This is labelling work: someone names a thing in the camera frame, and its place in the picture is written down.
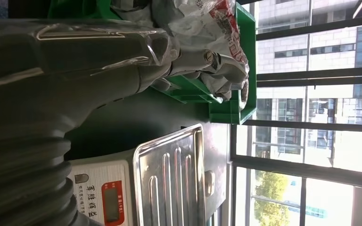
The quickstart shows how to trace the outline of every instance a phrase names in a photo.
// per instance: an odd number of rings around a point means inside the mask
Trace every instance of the green tree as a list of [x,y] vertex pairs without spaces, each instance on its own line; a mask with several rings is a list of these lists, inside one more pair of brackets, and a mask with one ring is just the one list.
[[[263,172],[256,174],[259,186],[256,195],[281,200],[288,186],[288,178],[284,175]],[[289,223],[289,210],[286,206],[273,202],[255,201],[255,218],[260,226],[286,226]]]

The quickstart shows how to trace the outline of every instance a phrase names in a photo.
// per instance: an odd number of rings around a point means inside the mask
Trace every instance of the green bin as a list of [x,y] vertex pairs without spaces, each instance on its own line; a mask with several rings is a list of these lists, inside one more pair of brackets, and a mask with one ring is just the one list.
[[[48,17],[121,19],[110,10],[110,3],[111,0],[51,0]],[[162,92],[182,103],[208,103],[211,122],[242,124],[256,110],[255,19],[238,3],[236,18],[240,28],[240,45],[249,61],[249,91],[245,108],[239,109],[240,91],[233,91],[231,100],[222,102],[200,80],[184,76],[167,78],[172,88]]]

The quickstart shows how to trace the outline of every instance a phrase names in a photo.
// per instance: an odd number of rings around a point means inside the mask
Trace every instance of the digital scale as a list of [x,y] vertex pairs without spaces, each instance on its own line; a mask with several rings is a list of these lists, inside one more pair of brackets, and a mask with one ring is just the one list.
[[[205,225],[200,124],[71,164],[78,210],[105,226]],[[206,193],[213,187],[209,183]]]

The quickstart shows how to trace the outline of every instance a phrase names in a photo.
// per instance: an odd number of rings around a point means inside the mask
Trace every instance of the plastic bag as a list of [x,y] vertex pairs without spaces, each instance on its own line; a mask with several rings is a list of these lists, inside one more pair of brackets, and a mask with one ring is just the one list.
[[[181,48],[206,48],[231,56],[244,65],[247,74],[248,61],[239,44],[234,11],[235,0],[152,1],[154,21],[176,37]],[[202,74],[201,79],[211,93],[225,100],[231,97],[230,83],[225,78]]]

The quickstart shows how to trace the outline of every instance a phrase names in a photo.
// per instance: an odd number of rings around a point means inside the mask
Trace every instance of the metal tray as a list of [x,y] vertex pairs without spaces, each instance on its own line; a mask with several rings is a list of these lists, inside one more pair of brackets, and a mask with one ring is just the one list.
[[205,225],[202,125],[139,145],[133,167],[139,226]]

